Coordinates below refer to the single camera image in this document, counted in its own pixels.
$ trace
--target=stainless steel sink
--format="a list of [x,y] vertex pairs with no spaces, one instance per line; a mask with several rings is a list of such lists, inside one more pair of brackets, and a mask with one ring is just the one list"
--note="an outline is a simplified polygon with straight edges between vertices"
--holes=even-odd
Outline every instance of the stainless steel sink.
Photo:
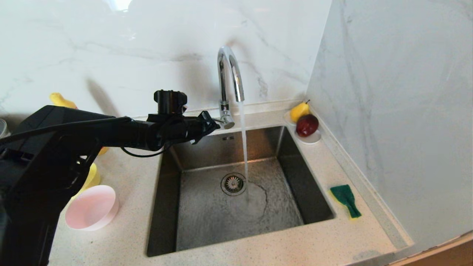
[[149,257],[333,218],[284,126],[175,145],[163,155]]

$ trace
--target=drain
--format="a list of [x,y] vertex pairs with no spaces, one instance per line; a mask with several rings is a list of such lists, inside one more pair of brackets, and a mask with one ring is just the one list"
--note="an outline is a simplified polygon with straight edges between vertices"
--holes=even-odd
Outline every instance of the drain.
[[229,173],[222,178],[220,186],[227,195],[237,196],[245,191],[246,179],[239,173]]

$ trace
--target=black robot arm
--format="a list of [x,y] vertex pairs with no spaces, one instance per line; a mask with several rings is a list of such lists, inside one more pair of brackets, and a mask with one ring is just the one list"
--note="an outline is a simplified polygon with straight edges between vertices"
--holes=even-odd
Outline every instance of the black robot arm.
[[0,265],[48,264],[59,214],[102,147],[164,152],[220,128],[207,111],[183,116],[184,93],[161,90],[155,100],[147,121],[45,106],[0,140]]

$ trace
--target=apple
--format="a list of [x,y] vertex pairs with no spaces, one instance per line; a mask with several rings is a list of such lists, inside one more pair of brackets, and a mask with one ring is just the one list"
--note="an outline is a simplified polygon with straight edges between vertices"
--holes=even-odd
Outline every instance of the apple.
[[319,127],[319,120],[314,115],[303,115],[297,120],[296,132],[301,137],[312,135]]

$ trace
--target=black cable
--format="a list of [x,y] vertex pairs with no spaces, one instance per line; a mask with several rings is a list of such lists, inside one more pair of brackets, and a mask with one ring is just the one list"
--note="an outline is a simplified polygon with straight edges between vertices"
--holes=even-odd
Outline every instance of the black cable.
[[139,154],[134,154],[134,153],[131,153],[129,151],[127,151],[124,147],[120,147],[120,149],[122,149],[122,151],[124,151],[126,154],[128,155],[131,155],[133,157],[139,157],[139,158],[148,158],[148,157],[153,157],[153,156],[157,156],[159,154],[162,154],[163,152],[167,151],[167,149],[164,149],[160,152],[157,152],[157,153],[153,153],[153,154],[148,154],[148,155],[139,155]]
[[11,135],[10,137],[0,139],[0,145],[18,141],[21,139],[29,138],[36,135],[41,135],[53,131],[69,129],[77,126],[85,126],[85,125],[93,125],[93,124],[102,124],[102,123],[117,123],[117,122],[129,122],[131,118],[124,116],[124,117],[113,117],[113,118],[105,118],[105,119],[96,119],[96,120],[87,120],[87,121],[78,121],[78,122],[70,122],[64,124],[57,124],[47,127],[36,128],[33,130],[21,132],[15,135]]

